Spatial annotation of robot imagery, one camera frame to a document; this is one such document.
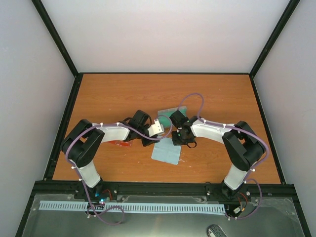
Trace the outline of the grey glasses case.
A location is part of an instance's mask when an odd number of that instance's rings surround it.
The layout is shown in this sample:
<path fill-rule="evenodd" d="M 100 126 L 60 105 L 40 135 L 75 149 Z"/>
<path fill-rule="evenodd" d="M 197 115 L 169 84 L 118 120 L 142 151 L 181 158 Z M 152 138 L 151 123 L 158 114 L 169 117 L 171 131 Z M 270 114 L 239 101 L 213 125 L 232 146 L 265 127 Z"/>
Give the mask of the grey glasses case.
<path fill-rule="evenodd" d="M 170 128 L 171 122 L 169 117 L 177 110 L 177 107 L 158 111 L 158 119 L 164 128 Z"/>

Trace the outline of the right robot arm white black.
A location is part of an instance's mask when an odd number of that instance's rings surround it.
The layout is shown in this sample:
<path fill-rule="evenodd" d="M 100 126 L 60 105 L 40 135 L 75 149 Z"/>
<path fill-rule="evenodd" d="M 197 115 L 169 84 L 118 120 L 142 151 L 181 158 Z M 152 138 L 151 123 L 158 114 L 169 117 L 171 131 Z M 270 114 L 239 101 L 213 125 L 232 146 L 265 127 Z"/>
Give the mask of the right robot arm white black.
<path fill-rule="evenodd" d="M 209 139 L 225 146 L 232 163 L 221 183 L 222 197 L 227 200 L 232 199 L 240 190 L 262 155 L 269 155 L 267 144 L 244 121 L 222 124 L 197 116 L 189 119 L 180 111 L 172 113 L 170 120 L 176 128 L 171 133 L 174 146 L 195 148 L 196 138 Z"/>

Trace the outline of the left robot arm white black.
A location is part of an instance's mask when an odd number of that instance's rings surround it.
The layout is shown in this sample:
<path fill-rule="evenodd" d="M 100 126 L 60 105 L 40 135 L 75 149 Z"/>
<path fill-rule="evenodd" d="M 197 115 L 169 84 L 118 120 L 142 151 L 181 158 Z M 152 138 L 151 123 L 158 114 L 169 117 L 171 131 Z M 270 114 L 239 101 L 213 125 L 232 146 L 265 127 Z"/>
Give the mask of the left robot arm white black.
<path fill-rule="evenodd" d="M 102 195 L 103 180 L 93 159 L 101 143 L 140 139 L 145 147 L 158 142 L 158 136 L 163 133 L 164 128 L 159 120 L 151 120 L 150 116 L 141 110 L 132 118 L 113 124 L 96 124 L 82 119 L 62 142 L 61 151 L 86 185 L 86 194 L 96 199 Z"/>

